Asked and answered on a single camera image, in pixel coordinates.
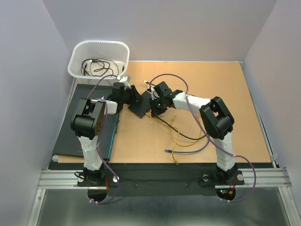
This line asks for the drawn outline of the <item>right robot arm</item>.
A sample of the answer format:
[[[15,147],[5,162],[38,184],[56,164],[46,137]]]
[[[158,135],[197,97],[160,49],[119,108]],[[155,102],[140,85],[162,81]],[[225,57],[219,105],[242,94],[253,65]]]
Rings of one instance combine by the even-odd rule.
[[[172,91],[165,82],[149,85],[151,91],[151,116],[157,117],[168,108],[190,111],[202,119],[203,132],[213,143],[217,155],[216,178],[226,184],[231,181],[238,168],[232,150],[232,131],[234,118],[220,97],[200,98],[181,90]]]

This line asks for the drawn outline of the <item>small black network switch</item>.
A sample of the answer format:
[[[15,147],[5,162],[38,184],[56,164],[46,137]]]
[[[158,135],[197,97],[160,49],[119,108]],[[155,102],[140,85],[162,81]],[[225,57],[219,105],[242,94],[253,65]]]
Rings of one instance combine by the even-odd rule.
[[[138,102],[131,104],[128,109],[138,118],[142,118],[150,109],[151,93],[144,91],[138,98]]]

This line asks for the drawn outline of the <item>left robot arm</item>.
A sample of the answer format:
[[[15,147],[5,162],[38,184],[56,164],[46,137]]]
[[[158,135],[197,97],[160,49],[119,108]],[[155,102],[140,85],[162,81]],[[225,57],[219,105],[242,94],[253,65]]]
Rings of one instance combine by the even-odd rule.
[[[123,105],[139,104],[143,100],[135,85],[126,86],[122,82],[113,84],[108,99],[92,100],[81,98],[71,120],[71,129],[78,138],[83,156],[82,173],[75,173],[79,182],[87,181],[95,186],[104,182],[105,174],[100,171],[103,160],[99,155],[98,138],[109,114],[118,114]]]

